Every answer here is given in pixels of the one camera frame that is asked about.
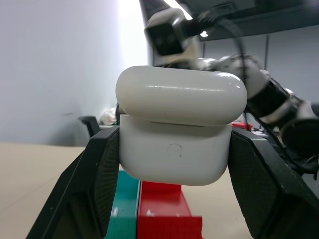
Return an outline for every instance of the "wooden table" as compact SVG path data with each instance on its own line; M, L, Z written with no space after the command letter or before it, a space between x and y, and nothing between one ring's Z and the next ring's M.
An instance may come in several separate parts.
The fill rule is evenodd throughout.
M0 143L0 238L27 236L59 175L82 147ZM203 187L183 186L194 215L203 216L205 239L251 239L228 170Z

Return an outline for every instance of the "ceiling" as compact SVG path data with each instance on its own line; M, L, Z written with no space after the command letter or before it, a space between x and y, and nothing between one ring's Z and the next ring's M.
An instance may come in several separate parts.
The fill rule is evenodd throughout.
M149 19L168 8L163 0L141 0ZM210 10L232 19L244 35L266 34L319 24L319 0L177 0L191 15ZM201 40L229 38L217 29Z

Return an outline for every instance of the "red block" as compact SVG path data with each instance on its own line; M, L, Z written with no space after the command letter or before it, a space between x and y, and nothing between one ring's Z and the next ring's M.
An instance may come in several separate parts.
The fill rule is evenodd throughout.
M137 239L202 239L202 217L191 215L181 185L142 182Z

